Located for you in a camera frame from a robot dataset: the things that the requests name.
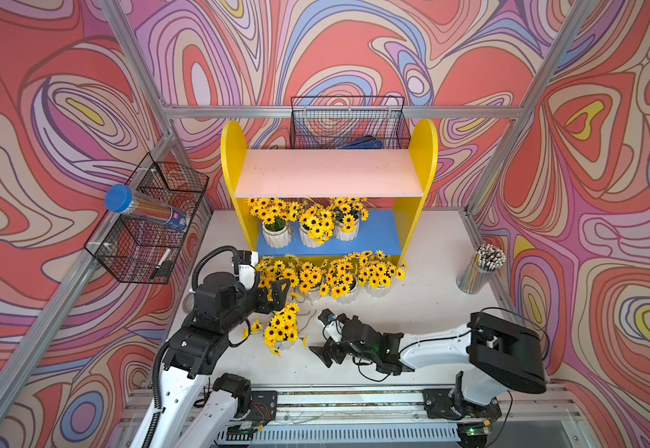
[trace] table surface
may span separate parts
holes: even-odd
[[[216,211],[206,232],[198,259],[216,247],[233,245],[247,249],[246,240],[234,211]],[[317,320],[320,311],[329,308],[336,315],[344,312],[348,317],[357,315],[366,324],[381,333],[431,333],[448,330],[469,322],[470,313],[484,307],[499,306],[489,284],[478,294],[462,292],[455,278],[467,265],[473,253],[459,211],[423,211],[407,251],[409,270],[407,277],[395,282],[384,298],[373,298],[361,291],[353,303],[341,304],[324,298],[311,304],[300,304],[298,325],[300,334],[307,334],[308,345],[322,345],[322,325]],[[206,264],[200,281],[206,274],[231,271],[229,253],[216,256]],[[498,310],[490,311],[501,317]],[[169,336],[180,327],[186,312],[182,303]],[[265,315],[256,315],[263,322]],[[240,341],[243,324],[231,332],[231,341]],[[219,360],[214,379],[223,373],[235,373],[249,379],[254,386],[335,386],[335,385],[422,385],[452,384],[455,375],[472,368],[471,364],[429,365],[415,372],[391,376],[381,383],[373,383],[357,372],[349,358],[341,365],[327,368],[304,347],[300,341],[282,353],[282,358],[270,353],[263,343],[262,333],[250,336],[238,348],[229,348]],[[384,375],[373,365],[362,367],[362,372],[374,379]]]

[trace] wire basket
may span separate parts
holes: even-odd
[[[410,145],[404,98],[301,96],[291,98],[291,149],[400,149]]]
[[[119,282],[167,284],[207,187],[205,174],[181,164],[151,160],[149,172],[136,190],[187,213],[190,220],[186,231],[121,215],[96,250],[89,249],[88,243],[84,248]]]

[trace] white flower pot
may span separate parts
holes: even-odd
[[[352,288],[352,291],[348,292],[346,295],[343,295],[336,299],[339,303],[347,304],[347,303],[353,303],[355,299],[357,298],[357,295],[360,292],[360,286],[355,282],[355,287]]]
[[[303,228],[302,224],[300,224],[300,242],[303,243],[303,246],[311,249],[322,246],[320,243],[308,236],[308,232]]]
[[[280,249],[289,245],[290,240],[293,239],[293,235],[290,233],[290,224],[286,222],[285,227],[278,231],[270,231],[263,224],[263,238],[266,240],[266,244],[273,249]]]
[[[318,300],[321,299],[321,297],[320,297],[320,285],[314,287],[313,289],[311,289],[308,292],[304,292],[302,294],[302,296],[305,299],[310,300],[311,303],[317,302]]]
[[[352,241],[357,237],[357,234],[360,233],[360,221],[362,221],[362,218],[355,222],[355,230],[350,233],[342,231],[344,224],[341,222],[335,222],[335,229],[332,231],[332,236],[338,238],[340,241]]]
[[[391,286],[372,287],[369,282],[365,284],[367,293],[375,298],[383,298],[390,291],[390,288]]]

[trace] blue object in basket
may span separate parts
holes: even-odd
[[[177,231],[186,231],[188,215],[165,202],[159,201],[129,187],[116,184],[109,189],[104,198],[108,210],[131,217],[149,220]]]

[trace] patterned wall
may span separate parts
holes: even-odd
[[[159,137],[96,0],[0,1],[0,369],[78,256],[105,191]],[[94,275],[0,447],[105,445],[148,371],[197,235],[168,286]]]
[[[432,5],[143,0],[126,10],[165,102],[175,105],[288,105],[298,94],[388,93],[411,105],[517,105],[569,11],[567,1],[552,0]],[[212,175],[215,209],[231,208],[222,124],[175,123],[196,165]],[[506,123],[437,124],[440,164],[427,205],[463,206]],[[289,120],[241,125],[253,148],[287,146]]]
[[[650,1],[602,1],[477,216],[603,447],[650,447]]]

